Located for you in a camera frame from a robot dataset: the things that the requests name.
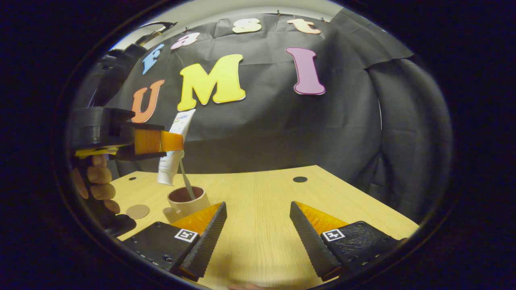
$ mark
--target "black backdrop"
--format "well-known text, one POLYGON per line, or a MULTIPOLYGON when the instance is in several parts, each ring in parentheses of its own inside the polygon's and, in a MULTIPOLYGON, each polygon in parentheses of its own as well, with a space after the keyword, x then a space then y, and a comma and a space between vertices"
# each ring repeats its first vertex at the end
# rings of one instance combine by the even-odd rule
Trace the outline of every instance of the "black backdrop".
MULTIPOLYGON (((453 96, 457 149, 447 196, 460 198, 421 248, 357 289, 514 289, 510 5, 360 3, 346 4, 395 31, 453 96)), ((49 170, 50 145, 60 142, 50 139, 51 118, 67 76, 113 27, 151 4, 5 4, 3 287, 156 289, 77 227, 49 170)))
MULTIPOLYGON (((235 15, 171 36, 149 48, 142 59, 161 44, 156 63, 142 75, 143 63, 138 61, 107 106, 131 110, 137 90, 164 79, 147 123, 167 129, 178 112, 183 68, 199 63, 209 73, 221 57, 243 55, 238 75, 246 98, 197 102, 185 143, 188 173, 319 165, 415 222, 421 222, 444 190, 452 132, 437 84, 406 46, 349 9, 343 8, 330 23, 298 15, 235 15), (259 19, 262 28, 245 34, 232 31, 235 21, 248 18, 259 19), (287 22, 295 18, 313 22, 321 33, 298 31, 287 22), (196 42, 170 50, 191 33, 200 33, 196 42), (292 56, 285 52, 288 47, 316 53, 324 94, 294 91, 297 75, 292 56)), ((78 92, 78 105, 88 103, 95 87, 95 79, 87 79, 78 92)), ((147 90, 142 111, 149 96, 147 90)), ((136 168, 157 172, 157 163, 146 160, 136 168)), ((118 166, 123 171, 131 165, 118 166)))

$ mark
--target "cup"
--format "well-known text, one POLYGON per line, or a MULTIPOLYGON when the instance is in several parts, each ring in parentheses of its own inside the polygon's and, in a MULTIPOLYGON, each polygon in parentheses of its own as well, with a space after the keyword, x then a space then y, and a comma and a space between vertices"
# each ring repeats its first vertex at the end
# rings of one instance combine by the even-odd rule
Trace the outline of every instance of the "cup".
POLYGON ((190 198, 186 187, 178 188, 168 194, 168 203, 175 210, 178 218, 184 218, 210 206, 208 195, 204 189, 192 186, 192 191, 193 196, 196 197, 194 200, 190 198))

